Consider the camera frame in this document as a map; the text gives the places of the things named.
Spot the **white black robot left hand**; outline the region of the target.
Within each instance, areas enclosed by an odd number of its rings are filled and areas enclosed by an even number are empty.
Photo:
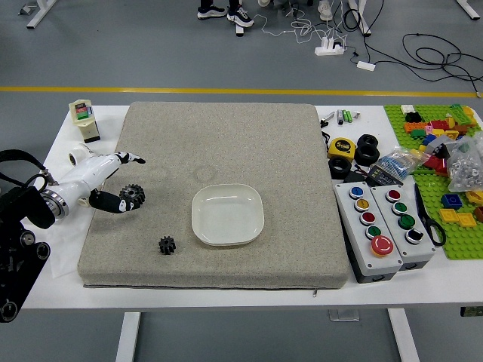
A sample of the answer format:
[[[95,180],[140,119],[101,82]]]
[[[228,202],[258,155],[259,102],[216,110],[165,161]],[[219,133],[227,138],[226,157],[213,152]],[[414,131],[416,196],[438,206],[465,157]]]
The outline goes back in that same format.
[[[129,162],[144,164],[146,161],[129,152],[86,158],[74,166],[57,186],[46,189],[44,199],[58,219],[67,216],[81,199],[85,199],[89,206],[109,213],[136,210],[146,200],[141,186],[127,185],[117,195],[100,189],[121,165]]]

